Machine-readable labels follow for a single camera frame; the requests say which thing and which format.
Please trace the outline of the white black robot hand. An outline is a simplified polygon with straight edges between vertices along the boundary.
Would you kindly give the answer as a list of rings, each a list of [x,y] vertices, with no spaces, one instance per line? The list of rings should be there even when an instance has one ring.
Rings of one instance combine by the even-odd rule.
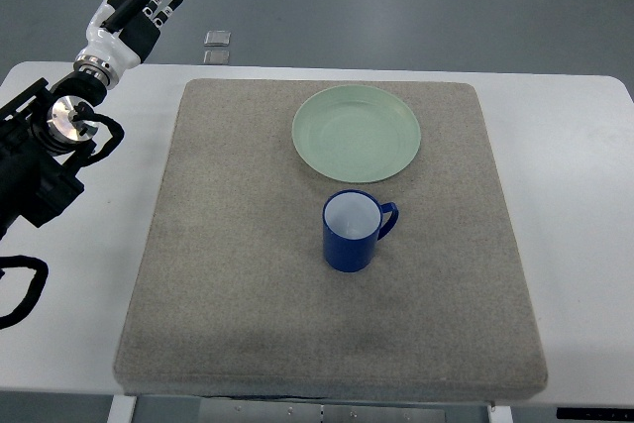
[[[183,0],[103,0],[86,28],[87,45],[73,68],[114,88],[124,73],[145,62],[161,29]]]

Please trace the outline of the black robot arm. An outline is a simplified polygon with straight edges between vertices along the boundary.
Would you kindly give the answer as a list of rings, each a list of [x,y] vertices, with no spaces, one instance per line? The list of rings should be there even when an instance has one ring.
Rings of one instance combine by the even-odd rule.
[[[53,86],[40,78],[1,108],[1,234],[17,218],[36,227],[84,191],[79,171],[112,154],[125,137],[95,107],[107,95],[100,73],[81,69]]]

